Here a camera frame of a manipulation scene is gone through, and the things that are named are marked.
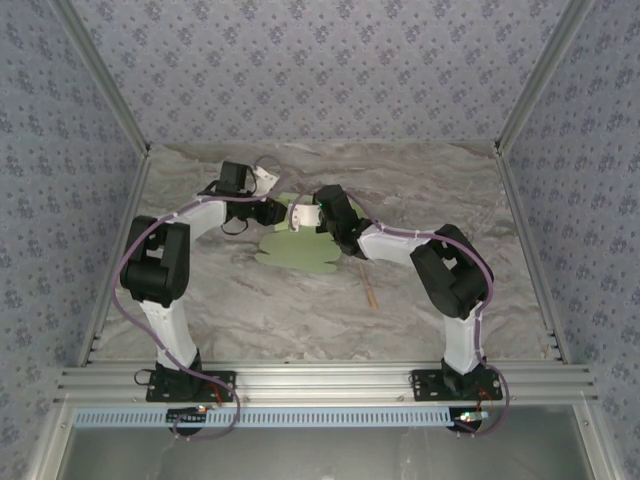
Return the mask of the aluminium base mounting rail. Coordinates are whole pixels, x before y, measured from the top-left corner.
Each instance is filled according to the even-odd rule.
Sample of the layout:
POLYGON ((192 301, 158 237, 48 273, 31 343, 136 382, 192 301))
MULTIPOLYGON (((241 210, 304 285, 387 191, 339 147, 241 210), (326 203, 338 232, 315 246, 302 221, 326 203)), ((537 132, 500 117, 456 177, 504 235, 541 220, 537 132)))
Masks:
MULTIPOLYGON (((524 405, 595 402, 594 375, 587 366, 551 361, 496 364, 508 383, 511 401, 524 405)), ((131 405, 145 402, 146 389, 133 375, 144 369, 132 361, 96 361, 65 368, 54 391, 56 403, 131 405)), ((206 370, 237 373, 237 392, 250 406, 399 406, 413 401, 413 370, 436 369, 435 362, 210 362, 206 370)))

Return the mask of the aluminium table side rail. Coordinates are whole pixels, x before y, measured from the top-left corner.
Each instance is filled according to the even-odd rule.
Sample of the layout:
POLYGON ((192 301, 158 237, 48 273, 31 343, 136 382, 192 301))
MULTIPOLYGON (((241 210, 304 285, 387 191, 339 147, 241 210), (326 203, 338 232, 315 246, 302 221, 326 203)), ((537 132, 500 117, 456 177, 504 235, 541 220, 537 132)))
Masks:
POLYGON ((106 265, 104 278, 98 289, 95 304, 83 339, 80 353, 76 362, 78 367, 86 367, 92 352, 94 341, 100 337, 104 321, 109 313, 111 294, 113 291, 112 280, 116 273, 116 267, 120 261, 130 228, 130 223, 137 211, 142 191, 149 171, 149 152, 145 151, 133 178, 133 184, 128 195, 119 228, 111 248, 109 260, 106 265))
POLYGON ((555 338, 557 358, 564 364, 570 364, 572 363, 572 356, 564 336, 561 318, 555 306, 543 264, 540 260, 535 240, 526 217, 524 205, 520 199, 509 162, 500 153, 497 154, 497 166, 518 230, 520 243, 542 318, 546 327, 552 332, 555 338))

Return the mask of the small black circuit board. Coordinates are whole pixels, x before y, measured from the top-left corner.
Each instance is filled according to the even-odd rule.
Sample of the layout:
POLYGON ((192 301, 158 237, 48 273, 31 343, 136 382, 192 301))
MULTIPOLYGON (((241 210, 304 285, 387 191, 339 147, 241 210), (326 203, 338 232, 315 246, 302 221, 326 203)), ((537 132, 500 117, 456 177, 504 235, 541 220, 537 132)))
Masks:
POLYGON ((489 418, 489 413, 482 409, 450 408, 449 413, 453 421, 453 425, 449 429, 465 434, 475 434, 482 422, 489 418))
POLYGON ((208 408, 195 406, 168 409, 165 414, 167 424, 203 424, 206 420, 208 408))

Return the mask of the aluminium table end rail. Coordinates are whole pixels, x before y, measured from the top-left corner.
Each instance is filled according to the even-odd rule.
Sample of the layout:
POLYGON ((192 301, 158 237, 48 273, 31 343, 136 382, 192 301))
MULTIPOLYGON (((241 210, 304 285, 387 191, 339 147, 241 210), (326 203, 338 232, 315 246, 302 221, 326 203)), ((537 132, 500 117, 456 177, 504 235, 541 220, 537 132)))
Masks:
POLYGON ((294 140, 294 141, 226 141, 226 142, 156 142, 156 145, 162 145, 167 148, 213 148, 213 147, 227 147, 227 146, 251 146, 251 147, 267 147, 273 146, 278 148, 292 147, 292 148, 310 148, 317 149, 320 147, 343 147, 343 146, 405 146, 405 145, 451 145, 460 148, 477 148, 480 150, 493 151, 495 149, 495 142, 492 140, 416 140, 416 139, 402 139, 385 141, 380 139, 374 140, 294 140))

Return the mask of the aluminium slanted frame post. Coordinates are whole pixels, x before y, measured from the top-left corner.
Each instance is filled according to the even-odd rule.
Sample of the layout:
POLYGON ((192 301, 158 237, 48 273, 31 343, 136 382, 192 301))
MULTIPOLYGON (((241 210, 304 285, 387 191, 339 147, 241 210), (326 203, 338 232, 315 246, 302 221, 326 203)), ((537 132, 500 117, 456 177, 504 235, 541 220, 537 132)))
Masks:
POLYGON ((124 134, 136 152, 145 157, 148 152, 146 139, 73 3, 71 0, 47 0, 47 3, 88 69, 124 134))
POLYGON ((513 146, 594 3, 595 0, 568 0, 496 139, 499 156, 504 157, 513 146))

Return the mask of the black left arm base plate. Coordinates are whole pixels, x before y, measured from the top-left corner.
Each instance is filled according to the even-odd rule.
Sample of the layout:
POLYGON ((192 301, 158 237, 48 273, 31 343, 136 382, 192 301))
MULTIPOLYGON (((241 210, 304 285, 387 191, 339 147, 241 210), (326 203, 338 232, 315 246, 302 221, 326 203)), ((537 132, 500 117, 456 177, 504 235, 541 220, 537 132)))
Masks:
POLYGON ((152 371, 146 385, 146 401, 149 403, 231 403, 228 387, 236 387, 234 371, 205 371, 221 382, 221 385, 194 377, 183 371, 152 371))

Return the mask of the light green paper box sheet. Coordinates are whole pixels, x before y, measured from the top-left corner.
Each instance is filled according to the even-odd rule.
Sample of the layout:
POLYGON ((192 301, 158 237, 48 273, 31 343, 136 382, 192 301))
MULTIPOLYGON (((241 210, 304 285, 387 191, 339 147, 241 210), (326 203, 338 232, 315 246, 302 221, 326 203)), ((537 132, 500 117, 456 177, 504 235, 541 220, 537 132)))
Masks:
MULTIPOLYGON (((287 204, 313 204, 313 195, 283 194, 277 198, 287 204)), ((360 217, 363 210, 349 198, 360 217)), ((292 269, 311 274, 329 274, 337 269, 343 254, 328 232, 317 233, 316 228, 301 227, 297 232, 288 228, 288 219, 275 225, 274 231, 262 237, 255 260, 263 265, 292 269)))

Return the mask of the printed wooden chopstick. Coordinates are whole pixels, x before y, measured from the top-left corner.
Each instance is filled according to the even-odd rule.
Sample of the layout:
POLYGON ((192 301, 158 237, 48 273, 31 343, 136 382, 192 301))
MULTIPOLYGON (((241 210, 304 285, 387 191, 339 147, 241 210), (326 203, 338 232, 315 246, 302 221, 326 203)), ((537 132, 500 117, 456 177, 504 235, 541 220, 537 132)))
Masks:
POLYGON ((361 279, 364 285, 364 289, 365 289, 365 293, 367 296, 367 301, 369 303, 369 306, 371 307, 371 309, 373 311, 378 311, 379 310, 379 306, 378 306, 378 302, 375 296, 375 292, 373 290, 373 286, 369 280, 369 276, 367 274, 367 271, 364 267, 363 264, 359 265, 359 272, 361 275, 361 279))

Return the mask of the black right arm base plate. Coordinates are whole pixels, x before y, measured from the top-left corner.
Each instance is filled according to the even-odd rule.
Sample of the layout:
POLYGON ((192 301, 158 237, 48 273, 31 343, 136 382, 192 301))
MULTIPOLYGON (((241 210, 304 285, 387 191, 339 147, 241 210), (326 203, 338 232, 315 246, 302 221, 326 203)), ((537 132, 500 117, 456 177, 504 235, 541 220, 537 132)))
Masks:
POLYGON ((482 392, 493 400, 504 398, 498 375, 487 369, 466 375, 439 369, 413 370, 409 380, 417 402, 476 401, 482 392))

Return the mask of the aluminium lower frame rail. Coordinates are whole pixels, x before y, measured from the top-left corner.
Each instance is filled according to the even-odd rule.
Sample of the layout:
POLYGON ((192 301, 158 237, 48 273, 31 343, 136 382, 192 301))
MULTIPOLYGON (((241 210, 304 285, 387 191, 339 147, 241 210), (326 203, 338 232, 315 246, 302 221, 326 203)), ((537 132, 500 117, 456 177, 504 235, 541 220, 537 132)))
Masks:
POLYGON ((603 423, 598 419, 595 407, 582 402, 573 409, 594 480, 617 480, 605 442, 603 423))
POLYGON ((56 480, 73 429, 75 408, 56 403, 47 414, 26 480, 56 480))

